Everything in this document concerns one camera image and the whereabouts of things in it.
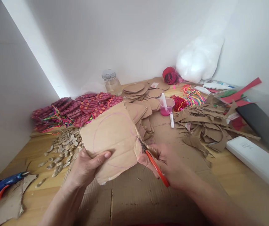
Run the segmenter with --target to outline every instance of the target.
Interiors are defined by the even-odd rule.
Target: plastic bottle
[[[121,95],[122,87],[119,82],[119,79],[116,76],[116,73],[112,69],[107,69],[102,72],[102,78],[104,80],[104,84],[106,90],[113,95]]]

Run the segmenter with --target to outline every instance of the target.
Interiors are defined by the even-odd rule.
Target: orange scissors
[[[155,160],[153,159],[152,155],[149,153],[146,145],[138,138],[138,140],[140,141],[141,145],[142,145],[142,149],[143,152],[145,152],[150,160],[150,162],[152,163],[152,165],[154,166],[154,168],[156,169],[156,171],[158,172],[160,178],[162,179],[164,185],[166,187],[169,187],[169,182],[167,181],[167,179],[165,178],[165,176],[163,175],[161,169],[159,168],[159,166],[156,164]]]

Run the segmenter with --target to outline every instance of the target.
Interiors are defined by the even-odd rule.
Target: green item
[[[219,97],[223,98],[223,97],[227,97],[227,96],[231,96],[233,94],[237,93],[236,90],[228,90],[228,91],[225,91],[222,95],[220,95]]]

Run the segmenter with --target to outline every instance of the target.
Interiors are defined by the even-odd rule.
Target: hand
[[[105,151],[92,159],[87,150],[83,148],[79,152],[64,186],[69,189],[88,186],[95,178],[96,168],[101,166],[110,156],[111,152]]]
[[[155,162],[167,178],[170,186],[176,189],[186,190],[190,186],[190,183],[193,183],[197,175],[181,161],[177,153],[170,146],[166,144],[151,144],[149,146],[157,151],[159,158],[155,159]],[[152,170],[157,179],[160,178],[146,154],[140,154],[138,156],[138,162]]]

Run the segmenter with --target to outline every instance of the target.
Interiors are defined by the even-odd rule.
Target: pink liquid
[[[165,108],[161,108],[161,114],[163,115],[163,116],[168,116],[168,115],[170,115],[170,111],[166,111],[165,110]]]

